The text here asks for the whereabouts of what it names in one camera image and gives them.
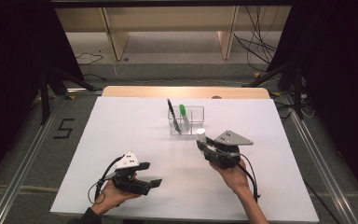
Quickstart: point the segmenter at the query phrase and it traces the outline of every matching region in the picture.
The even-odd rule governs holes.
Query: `green pen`
[[[185,127],[188,130],[190,128],[190,124],[188,122],[188,118],[186,115],[186,109],[184,105],[179,105],[180,114],[182,115],[183,121],[185,122]]]

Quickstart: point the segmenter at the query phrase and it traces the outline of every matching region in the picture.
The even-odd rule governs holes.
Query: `sleeve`
[[[91,208],[88,208],[81,219],[74,218],[68,221],[67,224],[101,224],[101,218],[95,214]]]

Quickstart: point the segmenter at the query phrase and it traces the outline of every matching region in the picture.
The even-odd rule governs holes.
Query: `wire mesh organizer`
[[[168,110],[171,135],[197,134],[197,129],[202,128],[204,122],[204,107],[199,105],[186,106],[186,115],[182,115],[179,106],[173,106],[173,112],[178,122],[180,133],[175,130],[171,111]]]

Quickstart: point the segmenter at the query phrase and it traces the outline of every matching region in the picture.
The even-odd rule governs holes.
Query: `pen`
[[[171,101],[168,98],[167,98],[167,101],[168,101],[168,107],[170,108],[170,111],[171,111],[171,114],[172,114],[172,117],[173,117],[173,125],[175,126],[175,130],[177,132],[181,133],[178,121],[176,120],[176,117],[175,117],[175,113],[173,112],[173,107],[172,107]]]
[[[188,129],[190,127],[190,124],[188,123],[188,118],[186,115],[186,108],[184,105],[179,105],[180,114],[182,115],[183,121],[185,122],[185,127]]]

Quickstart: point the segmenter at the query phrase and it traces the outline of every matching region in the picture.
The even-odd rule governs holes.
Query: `hand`
[[[100,216],[119,204],[124,203],[126,200],[140,196],[140,194],[123,192],[115,187],[112,180],[108,180],[103,188],[103,192],[98,196],[91,209],[95,214]]]
[[[245,189],[250,190],[248,176],[240,169],[240,167],[235,166],[233,168],[221,169],[211,162],[209,162],[209,164],[223,177],[225,183],[232,189],[232,191],[234,191],[235,194],[238,194],[240,191],[244,191]],[[240,165],[243,168],[246,168],[246,164],[243,159],[241,159]]]

